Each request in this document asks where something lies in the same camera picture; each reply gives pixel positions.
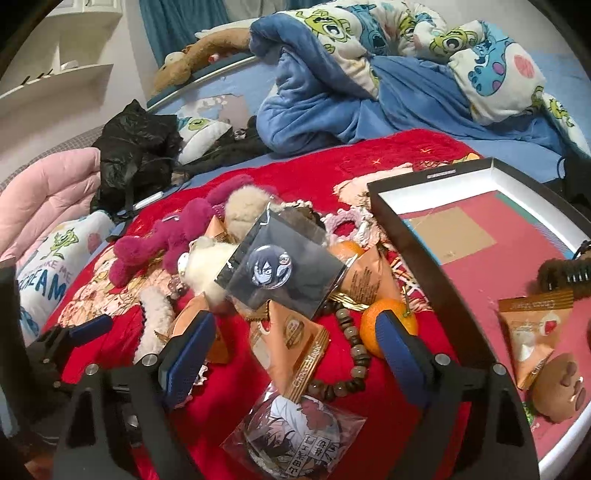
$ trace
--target blue blanket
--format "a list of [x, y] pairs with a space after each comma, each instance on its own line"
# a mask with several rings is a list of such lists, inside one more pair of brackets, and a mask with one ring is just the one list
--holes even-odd
[[473, 120], [470, 103], [446, 64], [415, 57], [365, 59], [379, 82], [377, 98], [345, 74], [326, 45], [292, 15], [274, 14], [251, 26], [251, 50], [264, 56], [280, 45], [277, 94], [261, 106], [257, 128], [282, 154], [335, 143], [354, 143], [411, 128], [427, 128], [460, 140], [523, 140], [564, 154], [567, 144], [540, 112], [491, 125]]

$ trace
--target magenta plush toy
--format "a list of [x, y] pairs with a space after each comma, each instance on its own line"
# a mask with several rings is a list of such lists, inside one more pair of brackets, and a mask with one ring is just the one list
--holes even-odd
[[145, 237], [123, 236], [113, 248], [117, 260], [109, 270], [109, 280], [115, 287], [125, 287], [134, 275], [159, 252], [170, 274], [178, 273], [178, 258], [189, 251], [189, 243], [205, 233], [213, 215], [223, 220], [224, 204], [232, 192], [252, 184], [250, 175], [237, 175], [214, 187], [207, 196], [188, 202], [178, 215], [157, 221]]

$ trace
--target cabinet door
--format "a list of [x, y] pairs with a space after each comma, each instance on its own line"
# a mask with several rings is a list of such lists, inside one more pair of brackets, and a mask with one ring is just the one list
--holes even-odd
[[121, 0], [83, 0], [84, 12], [118, 12], [121, 13]]
[[63, 0], [47, 16], [55, 17], [56, 15], [79, 14], [82, 12], [83, 1], [87, 0]]

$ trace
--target beaded bracelet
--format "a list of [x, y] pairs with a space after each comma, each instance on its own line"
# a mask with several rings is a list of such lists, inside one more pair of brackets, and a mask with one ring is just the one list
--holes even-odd
[[354, 367], [351, 369], [352, 378], [350, 380], [340, 381], [334, 385], [325, 384], [317, 378], [310, 381], [307, 388], [308, 395], [327, 402], [332, 402], [337, 397], [342, 398], [350, 393], [365, 390], [365, 377], [367, 377], [368, 367], [371, 363], [371, 356], [369, 356], [367, 349], [363, 345], [359, 330], [353, 324], [349, 311], [344, 309], [339, 302], [328, 301], [324, 304], [322, 313], [329, 314], [335, 310], [339, 327], [351, 345], [350, 352]]

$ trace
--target teal curtain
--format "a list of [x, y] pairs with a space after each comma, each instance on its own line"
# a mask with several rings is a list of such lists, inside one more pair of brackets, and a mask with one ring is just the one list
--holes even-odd
[[326, 0], [287, 0], [287, 9], [298, 10], [299, 8], [310, 8], [323, 3], [326, 3]]
[[195, 43], [195, 32], [230, 23], [223, 0], [139, 0], [139, 7], [159, 67]]

